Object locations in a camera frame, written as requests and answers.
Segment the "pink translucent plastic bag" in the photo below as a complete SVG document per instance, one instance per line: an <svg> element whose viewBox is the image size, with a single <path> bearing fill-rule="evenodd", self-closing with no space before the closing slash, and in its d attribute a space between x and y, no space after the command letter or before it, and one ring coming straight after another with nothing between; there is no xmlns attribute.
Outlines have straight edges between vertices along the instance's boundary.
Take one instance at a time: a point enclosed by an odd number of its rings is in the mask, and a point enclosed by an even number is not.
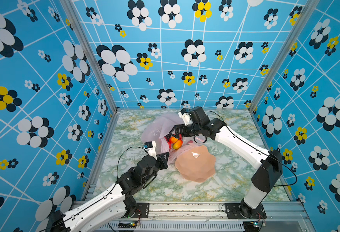
<svg viewBox="0 0 340 232"><path fill-rule="evenodd" d="M199 146L193 140L193 138L184 138L183 144L180 149L174 150L171 148L165 148L165 136L167 136L170 130L178 124L183 124L183 120L178 116L177 113L168 113L156 117L156 119L150 123L141 135L141 141L143 143L149 141L156 142L156 153L169 152L169 162L175 162L176 158L183 154L185 151L190 150Z"/></svg>

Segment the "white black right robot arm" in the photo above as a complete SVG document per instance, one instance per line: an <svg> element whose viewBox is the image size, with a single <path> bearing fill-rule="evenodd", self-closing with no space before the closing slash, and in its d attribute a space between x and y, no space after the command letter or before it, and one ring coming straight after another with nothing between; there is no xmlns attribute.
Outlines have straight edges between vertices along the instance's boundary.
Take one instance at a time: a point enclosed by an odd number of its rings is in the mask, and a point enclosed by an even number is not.
<svg viewBox="0 0 340 232"><path fill-rule="evenodd" d="M250 142L222 119L209 119L202 107L182 109L179 117L183 124L175 125L169 132L171 136L185 138L202 135L227 146L256 169L251 178L252 185L239 205L241 215L251 218L282 175L280 152L269 151Z"/></svg>

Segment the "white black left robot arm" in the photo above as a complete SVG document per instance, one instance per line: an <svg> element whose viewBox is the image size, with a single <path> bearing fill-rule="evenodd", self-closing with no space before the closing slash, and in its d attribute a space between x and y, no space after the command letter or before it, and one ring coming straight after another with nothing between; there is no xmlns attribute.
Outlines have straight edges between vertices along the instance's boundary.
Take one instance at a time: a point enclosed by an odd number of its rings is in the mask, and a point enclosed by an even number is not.
<svg viewBox="0 0 340 232"><path fill-rule="evenodd" d="M137 207L133 195L151 184L158 171L168 168L168 159L167 152L144 156L100 195L65 213L54 212L43 231L92 232L112 220L131 216Z"/></svg>

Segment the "yellow red mango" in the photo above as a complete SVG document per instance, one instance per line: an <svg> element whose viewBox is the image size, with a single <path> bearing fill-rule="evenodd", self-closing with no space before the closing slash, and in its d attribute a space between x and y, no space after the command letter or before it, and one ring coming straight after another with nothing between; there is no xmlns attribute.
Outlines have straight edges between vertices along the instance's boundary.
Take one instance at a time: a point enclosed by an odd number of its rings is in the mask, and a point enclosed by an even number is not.
<svg viewBox="0 0 340 232"><path fill-rule="evenodd" d="M178 138L175 138L174 136L171 136L171 137L169 138L169 142L170 142L171 144L176 143L178 140L179 140L179 139L178 139Z"/></svg>
<svg viewBox="0 0 340 232"><path fill-rule="evenodd" d="M183 144L183 141L182 141L182 140L177 140L177 141L172 145L172 147L173 147L174 150L178 150L178 149L181 148L182 144Z"/></svg>

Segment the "red wrinkled apple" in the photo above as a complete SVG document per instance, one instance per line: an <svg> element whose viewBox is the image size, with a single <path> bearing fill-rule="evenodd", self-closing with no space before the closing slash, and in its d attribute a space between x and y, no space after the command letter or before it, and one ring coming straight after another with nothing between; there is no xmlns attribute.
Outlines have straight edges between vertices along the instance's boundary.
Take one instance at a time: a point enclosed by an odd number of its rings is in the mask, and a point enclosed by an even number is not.
<svg viewBox="0 0 340 232"><path fill-rule="evenodd" d="M169 150L171 150L172 144L171 144L171 142L169 141L168 138L165 138L165 143L164 143L164 145L165 145L165 148L168 148Z"/></svg>

